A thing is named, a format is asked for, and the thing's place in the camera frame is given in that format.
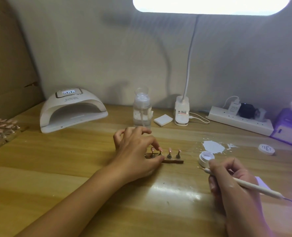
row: clear plastic bottle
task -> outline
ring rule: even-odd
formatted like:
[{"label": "clear plastic bottle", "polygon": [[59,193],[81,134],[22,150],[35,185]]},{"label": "clear plastic bottle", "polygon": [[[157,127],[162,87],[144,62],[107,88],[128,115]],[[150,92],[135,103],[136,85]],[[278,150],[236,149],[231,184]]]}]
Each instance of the clear plastic bottle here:
[{"label": "clear plastic bottle", "polygon": [[153,112],[151,110],[148,88],[140,87],[135,91],[133,110],[134,126],[144,126],[150,129]]}]

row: white wall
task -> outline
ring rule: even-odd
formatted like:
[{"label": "white wall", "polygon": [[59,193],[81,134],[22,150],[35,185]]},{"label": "white wall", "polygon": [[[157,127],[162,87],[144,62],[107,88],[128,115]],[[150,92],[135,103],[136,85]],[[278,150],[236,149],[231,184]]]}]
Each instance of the white wall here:
[{"label": "white wall", "polygon": [[[46,97],[82,87],[131,105],[139,85],[157,107],[183,93],[194,15],[140,13],[132,0],[9,0]],[[192,110],[243,102],[277,115],[292,100],[292,1],[268,17],[206,16],[197,26],[188,96]]]}]

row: left hand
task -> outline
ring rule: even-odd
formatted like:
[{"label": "left hand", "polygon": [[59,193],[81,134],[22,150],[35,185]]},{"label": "left hand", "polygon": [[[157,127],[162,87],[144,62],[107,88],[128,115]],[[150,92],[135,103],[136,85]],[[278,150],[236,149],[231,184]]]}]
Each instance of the left hand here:
[{"label": "left hand", "polygon": [[162,151],[156,138],[151,134],[152,131],[146,127],[128,127],[125,130],[117,131],[113,135],[116,148],[116,156],[109,164],[109,167],[120,172],[125,183],[148,176],[157,169],[164,156],[156,156],[153,159],[146,159],[147,147],[152,145],[156,150]]}]

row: white brush handle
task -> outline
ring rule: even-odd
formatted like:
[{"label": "white brush handle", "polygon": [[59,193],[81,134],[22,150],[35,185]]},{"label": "white brush handle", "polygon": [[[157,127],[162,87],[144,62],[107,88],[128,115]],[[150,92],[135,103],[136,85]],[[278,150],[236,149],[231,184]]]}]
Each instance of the white brush handle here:
[{"label": "white brush handle", "polygon": [[[210,174],[210,175],[214,175],[210,169],[204,169],[204,172],[207,173],[207,174]],[[240,186],[242,187],[245,187],[247,189],[251,189],[251,190],[255,190],[255,191],[258,191],[259,193],[262,193],[264,195],[268,195],[270,197],[273,197],[273,198],[276,198],[276,199],[285,199],[285,197],[277,192],[277,191],[272,191],[272,190],[269,190],[267,188],[264,188],[264,187],[261,187],[261,186],[258,186],[256,184],[252,184],[252,183],[249,183],[247,181],[243,181],[241,179],[237,179],[237,178],[233,178]]]}]

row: hand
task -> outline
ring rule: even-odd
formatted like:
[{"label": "hand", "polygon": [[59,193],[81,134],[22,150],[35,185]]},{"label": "hand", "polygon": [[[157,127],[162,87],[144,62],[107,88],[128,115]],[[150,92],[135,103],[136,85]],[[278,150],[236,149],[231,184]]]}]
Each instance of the hand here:
[{"label": "hand", "polygon": [[210,190],[224,206],[228,236],[273,236],[262,213],[259,193],[240,187],[233,177],[253,184],[258,184],[257,179],[236,158],[228,158],[221,164],[211,160],[209,166],[215,175],[209,177]]},{"label": "hand", "polygon": [[109,166],[120,172],[125,183],[148,176],[164,160],[164,156],[161,155],[153,159],[145,158],[149,145],[162,151],[155,137],[152,135],[142,136],[144,133],[151,134],[151,132],[148,128],[139,126],[136,128],[128,127],[113,135],[117,153]]}]

